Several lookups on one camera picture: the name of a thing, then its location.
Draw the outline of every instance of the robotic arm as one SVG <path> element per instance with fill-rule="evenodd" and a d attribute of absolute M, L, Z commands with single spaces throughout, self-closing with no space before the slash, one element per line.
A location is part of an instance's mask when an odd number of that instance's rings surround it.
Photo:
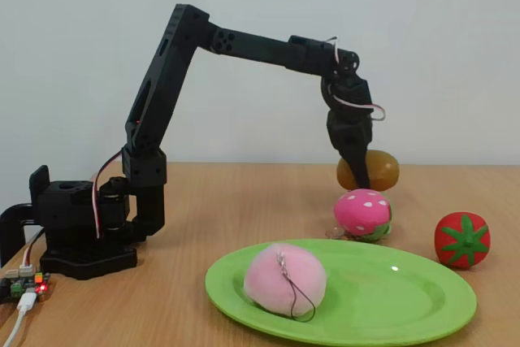
<path fill-rule="evenodd" d="M 368 189 L 365 157 L 372 140 L 372 109 L 345 106 L 334 98 L 371 104 L 368 84 L 356 74 L 358 55 L 304 37 L 292 36 L 282 42 L 220 28 L 209 18 L 196 7 L 175 7 L 128 117 L 123 171 L 130 193 L 137 195 L 137 217 L 133 221 L 139 225 L 138 230 L 151 235 L 164 224 L 158 206 L 162 205 L 162 186 L 167 182 L 166 156 L 159 146 L 197 47 L 321 76 L 323 98 L 330 108 L 327 130 L 331 143 L 350 165 L 358 187 Z"/>
<path fill-rule="evenodd" d="M 94 227 L 93 182 L 50 182 L 47 166 L 32 174 L 28 207 L 45 229 L 47 251 L 40 259 L 45 272 L 85 280 L 134 267 L 137 253 L 130 244 L 144 241 L 163 227 L 167 159 L 159 146 L 199 47 L 321 76 L 323 99 L 330 108 L 331 143 L 350 166 L 357 186 L 371 186 L 366 152 L 372 141 L 372 109 L 340 102 L 372 103 L 368 84 L 356 74 L 358 55 L 325 41 L 292 36 L 283 42 L 220 28 L 209 18 L 189 5 L 177 5 L 171 15 L 125 125 L 124 177 L 110 178 L 97 193 L 101 239 L 96 239 Z M 137 204 L 131 221 L 127 221 L 129 195 L 136 196 Z"/>

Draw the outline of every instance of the wooden table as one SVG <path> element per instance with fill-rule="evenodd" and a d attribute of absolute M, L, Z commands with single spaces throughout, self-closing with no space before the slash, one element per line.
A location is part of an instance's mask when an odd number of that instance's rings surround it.
<path fill-rule="evenodd" d="M 104 175 L 119 175 L 120 166 Z M 210 265 L 264 241 L 324 237 L 343 193 L 335 167 L 301 164 L 180 164 L 168 167 L 166 226 L 140 245 L 135 269 L 88 281 L 52 276 L 50 297 L 24 320 L 16 347 L 298 346 L 234 323 L 209 302 Z M 435 258 L 432 237 L 447 213 L 484 216 L 492 250 L 461 275 L 479 298 L 472 323 L 429 347 L 514 347 L 520 343 L 520 167 L 419 167 L 401 170 L 388 191 L 394 224 L 385 245 Z M 44 249 L 40 240 L 32 259 Z M 21 253 L 4 267 L 17 267 Z M 0 343 L 15 322 L 0 306 Z"/>

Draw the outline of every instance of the white wall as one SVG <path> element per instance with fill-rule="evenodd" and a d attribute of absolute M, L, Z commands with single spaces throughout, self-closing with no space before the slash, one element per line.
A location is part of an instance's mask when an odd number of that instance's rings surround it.
<path fill-rule="evenodd" d="M 340 36 L 388 119 L 373 147 L 403 163 L 520 163 L 519 0 L 0 0 L 0 209 L 40 164 L 89 178 L 124 122 L 177 2 L 286 40 Z M 319 80 L 196 53 L 170 160 L 333 162 Z"/>

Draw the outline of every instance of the oval plate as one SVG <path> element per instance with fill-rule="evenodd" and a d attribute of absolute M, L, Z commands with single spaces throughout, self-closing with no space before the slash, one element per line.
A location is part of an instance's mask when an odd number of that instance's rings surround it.
<path fill-rule="evenodd" d="M 398 249 L 353 241 L 284 241 L 314 253 L 327 271 L 327 291 L 309 323 L 268 313 L 244 294 L 254 256 L 269 244 L 228 254 L 206 274 L 206 291 L 224 314 L 274 336 L 317 345 L 416 345 L 468 324 L 477 300 L 447 267 Z"/>

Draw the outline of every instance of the pink plush toy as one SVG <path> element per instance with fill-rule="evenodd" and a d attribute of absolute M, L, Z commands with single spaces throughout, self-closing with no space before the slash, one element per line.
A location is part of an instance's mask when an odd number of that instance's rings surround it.
<path fill-rule="evenodd" d="M 311 252 L 295 245 L 273 244 L 259 253 L 245 275 L 244 291 L 270 312 L 299 317 L 313 307 L 296 289 L 297 299 L 291 313 L 294 291 L 283 274 L 280 255 L 291 281 L 318 307 L 325 295 L 327 273 Z"/>
<path fill-rule="evenodd" d="M 346 193 L 334 206 L 338 224 L 362 241 L 377 241 L 390 233 L 392 209 L 383 194 L 369 189 Z"/>

